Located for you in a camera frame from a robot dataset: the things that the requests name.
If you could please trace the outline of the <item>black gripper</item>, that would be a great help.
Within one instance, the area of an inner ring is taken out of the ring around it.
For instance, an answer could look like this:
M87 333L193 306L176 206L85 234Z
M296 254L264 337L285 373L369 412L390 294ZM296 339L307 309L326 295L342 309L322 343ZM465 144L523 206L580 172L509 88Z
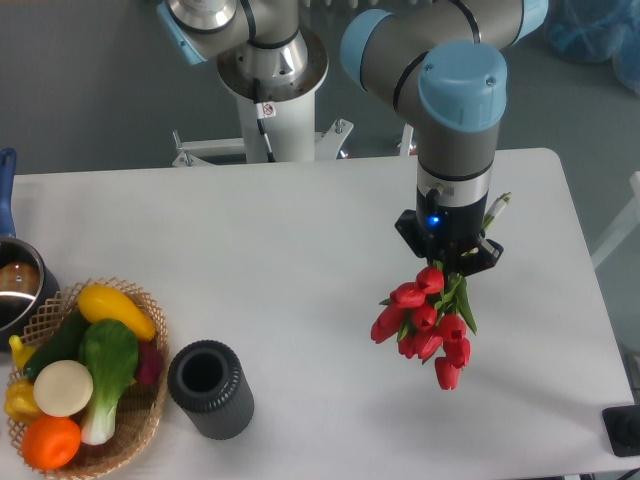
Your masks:
M451 207L440 193L418 194L416 208L404 211L395 228L417 257L441 262L447 274L470 276L494 267L504 252L482 226L486 200Z

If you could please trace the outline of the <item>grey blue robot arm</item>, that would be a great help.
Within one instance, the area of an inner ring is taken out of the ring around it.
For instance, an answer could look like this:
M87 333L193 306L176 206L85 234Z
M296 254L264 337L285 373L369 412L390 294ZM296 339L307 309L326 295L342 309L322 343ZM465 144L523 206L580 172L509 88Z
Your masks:
M436 1L410 17L370 9L340 43L345 73L389 105L418 141L416 206L396 221L413 253L469 276L502 246L483 224L506 108L502 49L544 21L544 1ZM214 61L238 102L251 163L314 157L322 41L295 1L163 1L158 15L188 62Z

